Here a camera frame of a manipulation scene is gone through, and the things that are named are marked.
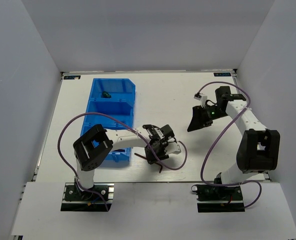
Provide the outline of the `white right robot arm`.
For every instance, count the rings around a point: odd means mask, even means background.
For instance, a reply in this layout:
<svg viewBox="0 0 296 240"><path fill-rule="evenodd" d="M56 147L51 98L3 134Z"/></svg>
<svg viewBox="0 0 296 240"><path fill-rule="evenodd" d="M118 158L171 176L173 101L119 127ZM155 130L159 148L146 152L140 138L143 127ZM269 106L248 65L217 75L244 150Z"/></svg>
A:
<svg viewBox="0 0 296 240"><path fill-rule="evenodd" d="M249 178L269 171L278 165L280 133L262 124L250 108L250 98L245 92L232 93L229 86L215 90L216 102L198 91L194 98L200 103L192 108L188 132L210 127L217 119L230 117L229 126L236 125L241 142L236 162L219 173L219 183L213 188L214 195L224 200L232 193L232 186L243 184Z"/></svg>

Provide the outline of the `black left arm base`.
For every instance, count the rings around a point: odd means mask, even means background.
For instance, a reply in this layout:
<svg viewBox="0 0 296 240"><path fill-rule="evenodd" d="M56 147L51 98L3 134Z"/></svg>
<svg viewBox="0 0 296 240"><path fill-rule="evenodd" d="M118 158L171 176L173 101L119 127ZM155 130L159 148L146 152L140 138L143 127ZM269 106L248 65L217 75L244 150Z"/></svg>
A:
<svg viewBox="0 0 296 240"><path fill-rule="evenodd" d="M75 183L66 183L61 201L61 212L108 212L113 203L114 184L96 183L92 191L98 192L105 200L95 193L82 191Z"/></svg>

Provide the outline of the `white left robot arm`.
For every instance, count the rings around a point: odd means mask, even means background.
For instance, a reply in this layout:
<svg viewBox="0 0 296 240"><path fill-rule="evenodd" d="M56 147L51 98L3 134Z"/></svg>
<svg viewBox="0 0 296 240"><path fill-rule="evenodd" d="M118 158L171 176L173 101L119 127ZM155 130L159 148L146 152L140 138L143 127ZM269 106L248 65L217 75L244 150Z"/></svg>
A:
<svg viewBox="0 0 296 240"><path fill-rule="evenodd" d="M95 169L111 152L134 147L144 148L149 164L155 163L157 159L168 159L170 154L181 153L175 134L168 124L163 127L144 124L133 130L105 129L101 124L96 124L73 143L74 155L78 161L78 196L84 200L93 196Z"/></svg>

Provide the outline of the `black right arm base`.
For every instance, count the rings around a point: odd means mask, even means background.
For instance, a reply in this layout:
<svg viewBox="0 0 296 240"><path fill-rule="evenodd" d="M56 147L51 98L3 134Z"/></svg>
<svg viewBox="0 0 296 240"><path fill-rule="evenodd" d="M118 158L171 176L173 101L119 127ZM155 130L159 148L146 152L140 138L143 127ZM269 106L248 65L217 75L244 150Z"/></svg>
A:
<svg viewBox="0 0 296 240"><path fill-rule="evenodd" d="M241 213L245 212L243 194L240 186L219 187L195 184L191 187L197 196L198 213Z"/></svg>

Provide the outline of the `green stubby screwdriver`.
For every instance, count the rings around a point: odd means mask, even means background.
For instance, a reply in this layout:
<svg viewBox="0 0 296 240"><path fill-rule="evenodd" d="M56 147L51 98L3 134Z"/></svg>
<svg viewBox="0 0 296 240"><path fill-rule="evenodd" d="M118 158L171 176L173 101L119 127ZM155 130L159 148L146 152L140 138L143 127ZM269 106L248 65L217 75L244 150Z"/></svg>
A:
<svg viewBox="0 0 296 240"><path fill-rule="evenodd" d="M112 96L107 91L103 91L101 93L101 97L105 99L110 99Z"/></svg>

